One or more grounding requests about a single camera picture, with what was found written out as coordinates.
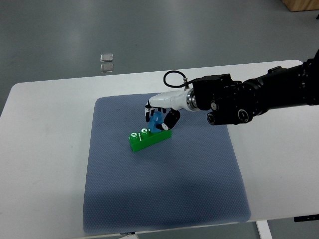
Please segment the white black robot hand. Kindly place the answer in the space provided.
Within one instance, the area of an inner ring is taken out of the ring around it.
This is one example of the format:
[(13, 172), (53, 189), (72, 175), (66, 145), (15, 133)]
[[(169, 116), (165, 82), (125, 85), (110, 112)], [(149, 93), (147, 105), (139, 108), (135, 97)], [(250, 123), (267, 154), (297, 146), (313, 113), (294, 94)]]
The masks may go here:
[(151, 97), (145, 105), (145, 118), (149, 122), (155, 111), (165, 115), (163, 122), (156, 125), (158, 130), (171, 130), (180, 119), (179, 110), (199, 111), (193, 89), (169, 91)]

